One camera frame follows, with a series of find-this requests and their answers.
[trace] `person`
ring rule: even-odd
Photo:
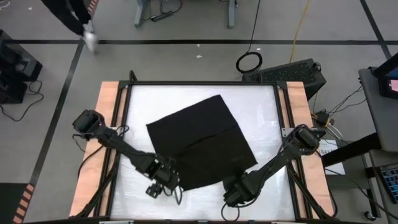
[[[75,16],[67,8],[69,1]],[[97,37],[94,34],[93,22],[83,0],[42,0],[44,5],[55,15],[67,28],[75,34],[83,37],[90,51],[94,51]]]

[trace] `gray floor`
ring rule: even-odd
[[[256,1],[240,1],[236,27],[228,29],[227,5],[217,0],[183,0],[180,12],[165,20],[133,25],[135,1],[99,2],[94,16],[100,39],[249,39],[254,22]],[[292,40],[305,0],[262,1],[254,38]],[[386,40],[398,40],[396,0],[367,0],[376,23]],[[170,0],[169,6],[178,6]],[[157,1],[152,13],[159,13]],[[39,0],[12,1],[0,11],[0,29],[14,39],[77,40]],[[300,40],[377,40],[359,0],[313,0],[300,30]],[[28,182],[49,128],[60,92],[68,75],[76,44],[23,45],[41,61],[44,69],[39,80],[44,83],[45,99],[34,106],[20,123],[0,116],[0,182]],[[236,59],[247,51],[240,44],[180,45],[100,45],[99,54],[83,49],[57,128],[27,212],[26,222],[66,218],[76,186],[76,173],[83,157],[71,139],[72,122],[84,110],[95,107],[99,88],[105,80],[125,80],[134,70],[140,80],[230,80],[238,81]],[[289,61],[290,45],[253,45],[264,60],[263,68]],[[398,46],[389,46],[391,54]],[[322,65],[327,84],[319,91],[315,111],[332,109],[359,87],[358,70],[378,66],[385,56],[378,45],[298,45],[294,60],[314,58]],[[243,67],[252,67],[251,58]],[[354,95],[347,104],[364,99]],[[5,108],[18,116],[34,100],[26,97],[22,105]],[[356,140],[374,132],[368,106],[363,103],[334,115],[335,126],[346,140]],[[332,189],[342,220],[365,222],[363,212],[368,201],[357,190]],[[386,219],[377,220],[386,223]]]

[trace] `white sneaker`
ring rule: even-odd
[[[88,50],[91,52],[95,51],[95,47],[97,46],[97,36],[91,32],[85,31],[84,33],[84,39],[86,42],[86,45],[88,47]]]
[[[94,26],[93,26],[93,22],[91,20],[88,21],[88,23],[83,24],[83,27],[85,28],[85,31],[94,33]]]

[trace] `folded cloth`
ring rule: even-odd
[[[156,153],[176,160],[184,190],[215,184],[257,164],[220,95],[147,125]]]

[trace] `person's leg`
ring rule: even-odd
[[[55,15],[67,28],[77,35],[83,37],[83,25],[67,8],[66,0],[42,0],[44,5]]]
[[[69,3],[82,24],[87,24],[91,20],[91,15],[88,13],[83,0],[69,0]]]

